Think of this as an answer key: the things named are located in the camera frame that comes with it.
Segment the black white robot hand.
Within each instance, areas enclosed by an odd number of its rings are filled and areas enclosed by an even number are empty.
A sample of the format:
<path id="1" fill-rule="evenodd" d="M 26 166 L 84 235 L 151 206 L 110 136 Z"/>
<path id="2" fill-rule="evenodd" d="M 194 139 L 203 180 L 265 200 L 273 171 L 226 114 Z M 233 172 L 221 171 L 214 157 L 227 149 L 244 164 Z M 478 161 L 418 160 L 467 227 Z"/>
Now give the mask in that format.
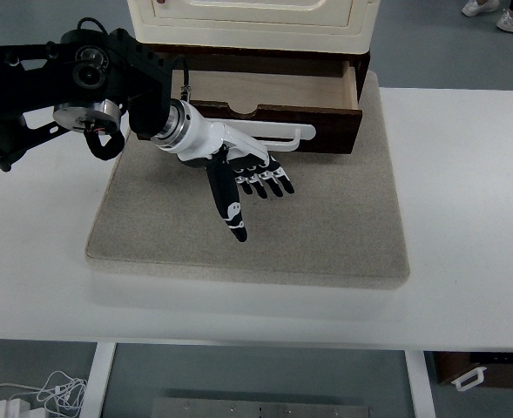
<path id="1" fill-rule="evenodd" d="M 294 193 L 290 178 L 263 143 L 204 118 L 184 100 L 171 101 L 169 118 L 152 142 L 182 164 L 206 170 L 218 213 L 240 242 L 247 240 L 247 231 L 239 190 L 263 199 L 267 190 L 277 197 Z"/>

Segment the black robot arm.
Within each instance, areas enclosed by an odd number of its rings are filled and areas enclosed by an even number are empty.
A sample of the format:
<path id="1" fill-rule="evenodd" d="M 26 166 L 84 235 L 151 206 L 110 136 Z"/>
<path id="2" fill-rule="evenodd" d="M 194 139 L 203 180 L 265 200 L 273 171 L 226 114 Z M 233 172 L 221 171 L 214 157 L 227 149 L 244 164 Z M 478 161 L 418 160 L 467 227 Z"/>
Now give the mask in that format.
<path id="1" fill-rule="evenodd" d="M 83 133 L 96 158 L 115 158 L 123 114 L 140 138 L 156 136 L 177 68 L 188 69 L 184 56 L 163 58 L 124 29 L 77 27 L 57 43 L 1 45 L 0 170 L 68 131 Z"/>

